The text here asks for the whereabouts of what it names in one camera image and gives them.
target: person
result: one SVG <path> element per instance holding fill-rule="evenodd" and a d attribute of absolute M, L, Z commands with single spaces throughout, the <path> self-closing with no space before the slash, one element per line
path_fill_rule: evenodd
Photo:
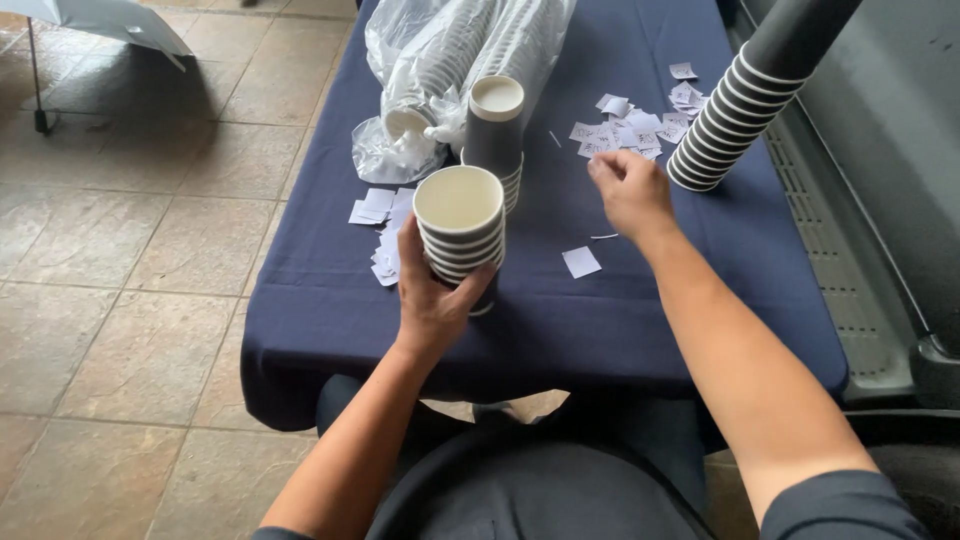
<path fill-rule="evenodd" d="M 588 172 L 653 268 L 761 537 L 928 537 L 830 395 L 684 237 L 656 164 L 621 150 L 594 155 Z M 494 269 L 453 291 L 433 282 L 414 219 L 399 250 L 394 345 L 362 384 L 326 384 L 320 441 L 253 539 L 711 538 L 693 402 L 574 393 L 529 426 L 492 412 L 474 426 L 420 403 Z"/>

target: person's left hand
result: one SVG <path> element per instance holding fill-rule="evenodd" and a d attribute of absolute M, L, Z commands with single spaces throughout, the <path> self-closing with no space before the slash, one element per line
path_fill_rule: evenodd
<path fill-rule="evenodd" d="M 400 251 L 400 331 L 396 344 L 422 361 L 436 363 L 467 327 L 470 308 L 487 288 L 496 266 L 488 262 L 455 290 L 435 282 L 423 259 L 417 218 L 407 216 L 396 235 Z"/>

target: navy blue tablecloth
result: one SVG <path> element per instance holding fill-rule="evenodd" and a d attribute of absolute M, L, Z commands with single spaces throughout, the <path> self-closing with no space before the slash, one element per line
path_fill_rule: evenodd
<path fill-rule="evenodd" d="M 247 313 L 247 408 L 278 430 L 312 427 L 326 377 L 369 373 L 396 336 L 396 291 L 370 269 L 378 234 L 347 223 L 370 187 L 353 168 L 350 132 L 379 113 L 363 39 L 374 6 L 360 10 Z M 602 121 L 594 105 L 604 93 L 673 111 L 669 64 L 692 62 L 694 86 L 709 93 L 731 60 L 713 0 L 579 2 L 526 130 L 496 308 L 471 321 L 427 395 L 485 402 L 609 384 L 692 391 L 649 265 L 622 238 L 589 239 L 612 230 L 580 143 L 567 136 L 574 122 Z M 674 148 L 663 143 L 661 166 Z M 671 190 L 684 232 L 720 277 L 827 390 L 840 391 L 847 362 L 763 143 L 710 193 Z M 584 245 L 603 270 L 573 280 L 561 252 Z"/>

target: hand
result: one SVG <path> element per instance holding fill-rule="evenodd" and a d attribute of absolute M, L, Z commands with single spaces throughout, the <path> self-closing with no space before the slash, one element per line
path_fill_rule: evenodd
<path fill-rule="evenodd" d="M 613 228 L 641 251 L 656 236 L 678 229 L 670 182 L 655 162 L 629 150 L 599 152 L 587 163 L 587 171 Z"/>
<path fill-rule="evenodd" d="M 431 276 L 413 212 L 403 222 L 396 243 L 400 251 L 400 331 L 396 344 L 418 360 L 436 363 L 464 332 L 470 308 L 487 288 L 496 266 L 481 266 L 451 291 Z"/>

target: white umbrella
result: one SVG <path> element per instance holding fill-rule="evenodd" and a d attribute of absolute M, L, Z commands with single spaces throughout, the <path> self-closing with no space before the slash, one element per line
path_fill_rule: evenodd
<path fill-rule="evenodd" d="M 42 133 L 47 132 L 47 126 L 46 115 L 40 107 L 32 18 L 156 49 L 180 71 L 186 71 L 186 68 L 175 55 L 193 55 L 186 43 L 159 15 L 149 8 L 134 4 L 132 0 L 0 0 L 0 12 L 20 13 L 28 17 L 36 85 L 36 130 Z"/>

